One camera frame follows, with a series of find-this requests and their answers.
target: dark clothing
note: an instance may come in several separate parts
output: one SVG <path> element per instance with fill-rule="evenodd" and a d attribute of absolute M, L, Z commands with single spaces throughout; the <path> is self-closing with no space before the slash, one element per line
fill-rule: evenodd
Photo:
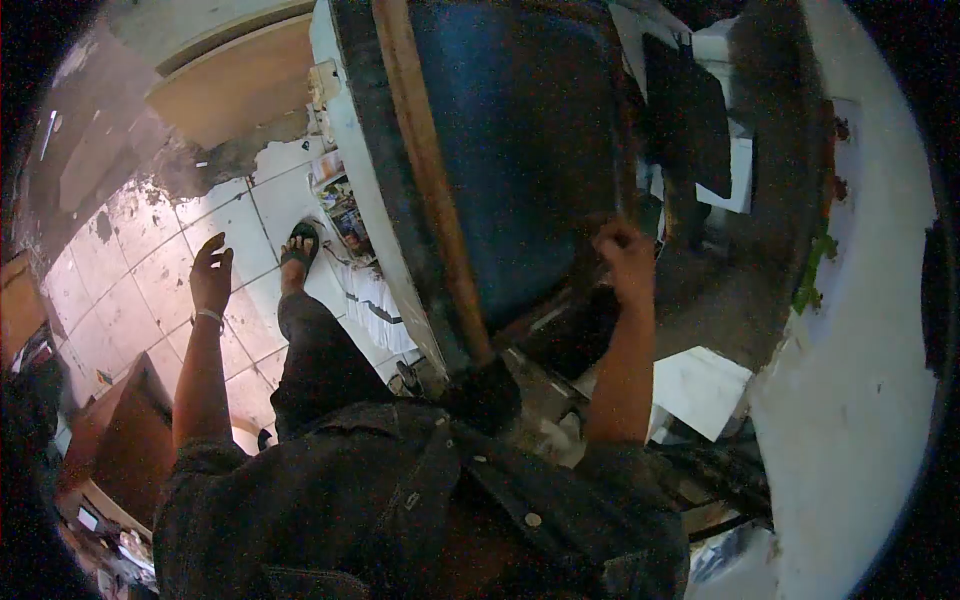
<path fill-rule="evenodd" d="M 306 295 L 279 317 L 290 349 L 273 402 L 301 435 L 278 431 L 253 458 L 224 442 L 180 451 L 154 533 L 164 597 L 422 598 L 462 478 L 564 589 L 683 595 L 686 538 L 642 445 L 591 444 L 576 474 L 547 465 L 390 395 Z"/>

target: hand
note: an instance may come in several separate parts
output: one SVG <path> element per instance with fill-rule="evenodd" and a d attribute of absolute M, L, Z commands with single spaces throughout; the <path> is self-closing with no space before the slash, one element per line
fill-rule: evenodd
<path fill-rule="evenodd" d="M 649 311 L 654 297 L 654 242 L 616 218 L 600 228 L 593 247 L 611 267 L 613 290 L 624 307 Z"/>
<path fill-rule="evenodd" d="M 225 233 L 217 233 L 197 252 L 190 271 L 190 293 L 194 310 L 212 310 L 221 317 L 230 299 L 230 272 L 233 266 L 233 248 L 214 254 L 224 246 Z"/>

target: bracelet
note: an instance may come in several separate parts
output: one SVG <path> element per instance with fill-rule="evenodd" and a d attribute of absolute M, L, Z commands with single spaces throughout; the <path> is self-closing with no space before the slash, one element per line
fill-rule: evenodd
<path fill-rule="evenodd" d="M 217 313 L 213 312 L 212 310 L 209 310 L 209 309 L 206 309 L 206 308 L 201 308 L 200 310 L 197 311 L 197 316 L 199 317 L 200 315 L 205 315 L 205 316 L 209 317 L 210 319 L 213 319 L 214 321 L 216 321 L 217 323 L 219 323 L 219 324 L 220 324 L 220 335 L 223 335 L 223 334 L 224 334 L 224 318 L 223 318 L 223 317 L 221 317 L 221 316 L 218 315 Z"/>

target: black cloth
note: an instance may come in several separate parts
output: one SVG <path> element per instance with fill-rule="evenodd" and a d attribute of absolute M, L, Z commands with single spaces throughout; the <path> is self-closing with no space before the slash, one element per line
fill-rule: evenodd
<path fill-rule="evenodd" d="M 680 43 L 680 49 L 674 50 L 644 34 L 643 53 L 650 158 L 675 177 L 696 181 L 720 198 L 729 198 L 730 125 L 720 82 L 694 61 L 689 45 Z"/>
<path fill-rule="evenodd" d="M 641 444 L 591 444 L 576 473 L 548 465 L 391 395 L 316 300 L 287 297 L 278 316 L 280 444 L 179 451 L 154 530 L 163 597 L 424 597 L 463 481 L 564 589 L 683 596 L 686 538 Z"/>

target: white tile floor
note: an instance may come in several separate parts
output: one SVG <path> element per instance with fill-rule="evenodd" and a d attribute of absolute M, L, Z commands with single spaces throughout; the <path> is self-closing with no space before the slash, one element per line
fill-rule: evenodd
<path fill-rule="evenodd" d="M 149 183 L 128 184 L 81 227 L 43 282 L 67 334 L 60 352 L 81 404 L 106 390 L 98 370 L 116 380 L 145 350 L 173 399 L 192 331 L 190 267 L 200 246 L 225 231 L 234 249 L 221 339 L 230 413 L 273 427 L 270 394 L 287 351 L 276 323 L 279 246 L 300 218 L 321 214 L 306 173 L 324 145 L 307 139 L 307 151 L 303 140 L 271 143 L 257 156 L 253 187 L 235 179 L 202 198 L 167 199 Z M 398 360 L 416 361 L 418 352 L 393 355 L 347 320 L 343 290 L 322 256 L 305 289 L 338 317 L 381 377 L 389 379 Z"/>

